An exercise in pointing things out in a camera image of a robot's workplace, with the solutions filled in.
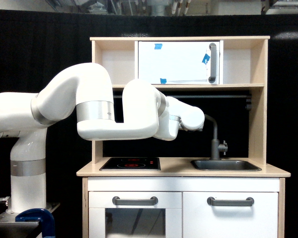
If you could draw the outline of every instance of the wooden countertop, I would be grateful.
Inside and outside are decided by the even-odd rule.
[[[229,160],[244,160],[258,167],[261,171],[203,171],[197,170],[190,163],[192,160],[207,158],[160,157],[161,171],[100,171],[99,169],[110,159],[101,158],[96,164],[88,163],[76,175],[80,177],[262,177],[285,178],[291,174],[269,164],[259,164],[249,158],[232,158]]]

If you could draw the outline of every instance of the oven window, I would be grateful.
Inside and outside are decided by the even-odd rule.
[[[106,238],[165,238],[165,209],[106,208]]]

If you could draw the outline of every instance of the white cabinet door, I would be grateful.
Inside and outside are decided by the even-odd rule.
[[[182,193],[89,192],[89,237],[182,238]]]
[[[254,199],[252,206],[212,206],[209,197],[231,202]],[[184,238],[277,238],[276,192],[184,192]]]

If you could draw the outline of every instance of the faucet handle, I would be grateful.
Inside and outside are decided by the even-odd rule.
[[[219,145],[219,151],[223,152],[223,154],[226,155],[227,150],[228,150],[228,146],[227,146],[227,143],[224,140],[223,144]]]

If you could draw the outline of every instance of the microwave handle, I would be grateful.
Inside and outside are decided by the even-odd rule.
[[[214,43],[210,43],[209,48],[211,50],[211,76],[209,82],[214,83],[217,77],[217,46]]]
[[[113,197],[113,204],[118,206],[154,206],[158,203],[158,198],[152,197],[150,199],[120,199]]]

